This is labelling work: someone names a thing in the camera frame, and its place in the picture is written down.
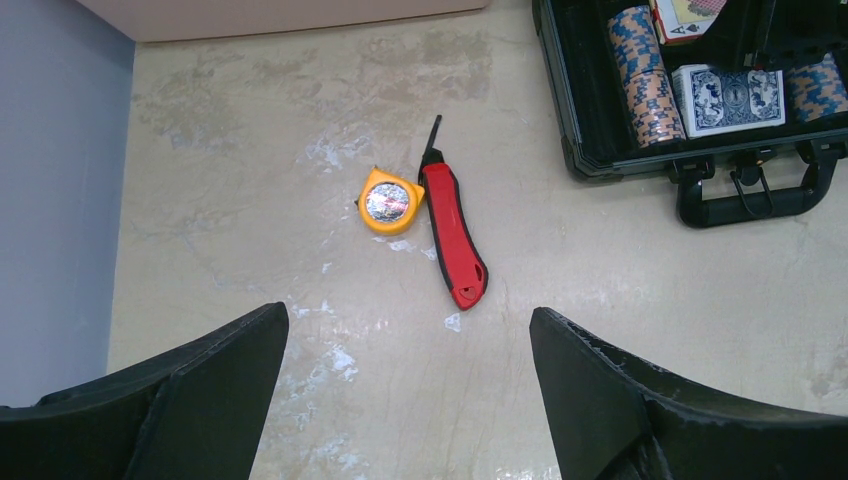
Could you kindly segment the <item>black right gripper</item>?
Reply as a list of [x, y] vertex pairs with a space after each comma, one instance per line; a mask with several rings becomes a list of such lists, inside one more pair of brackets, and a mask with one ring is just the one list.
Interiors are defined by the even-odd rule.
[[753, 37], [743, 65], [788, 70], [847, 47], [847, 3], [838, 0], [753, 1]]

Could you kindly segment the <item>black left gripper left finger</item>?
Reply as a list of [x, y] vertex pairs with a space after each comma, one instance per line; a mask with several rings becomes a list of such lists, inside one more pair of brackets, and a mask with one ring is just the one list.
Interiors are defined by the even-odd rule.
[[179, 347], [1, 411], [5, 479], [245, 479], [289, 330], [263, 305]]

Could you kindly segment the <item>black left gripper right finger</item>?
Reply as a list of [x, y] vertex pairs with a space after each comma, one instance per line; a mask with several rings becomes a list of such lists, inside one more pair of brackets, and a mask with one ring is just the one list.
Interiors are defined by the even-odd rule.
[[558, 312], [529, 325], [566, 479], [843, 479], [847, 420], [739, 397], [620, 349]]

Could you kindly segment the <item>purple poker chip stack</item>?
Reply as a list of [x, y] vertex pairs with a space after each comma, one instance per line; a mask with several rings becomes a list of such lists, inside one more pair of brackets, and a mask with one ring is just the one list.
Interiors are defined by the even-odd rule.
[[831, 52], [819, 63], [789, 70], [785, 81], [794, 115], [800, 122], [847, 112], [847, 89]]

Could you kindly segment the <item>black poker set case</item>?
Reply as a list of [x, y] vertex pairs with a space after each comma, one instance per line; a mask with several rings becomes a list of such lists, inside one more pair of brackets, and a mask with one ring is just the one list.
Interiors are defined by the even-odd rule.
[[665, 173], [693, 228], [795, 216], [847, 156], [843, 1], [536, 1], [571, 173]]

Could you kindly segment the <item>blue playing card deck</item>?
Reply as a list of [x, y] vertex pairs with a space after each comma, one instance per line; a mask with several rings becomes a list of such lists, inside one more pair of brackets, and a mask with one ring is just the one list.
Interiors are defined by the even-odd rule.
[[781, 126], [786, 122], [783, 72], [729, 72], [707, 64], [672, 73], [679, 113], [690, 138]]

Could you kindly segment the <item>red playing card deck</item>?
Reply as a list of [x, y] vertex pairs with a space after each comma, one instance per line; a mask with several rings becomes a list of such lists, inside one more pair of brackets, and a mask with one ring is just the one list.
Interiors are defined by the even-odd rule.
[[660, 43], [676, 45], [706, 32], [725, 4], [725, 0], [650, 0], [649, 8]]

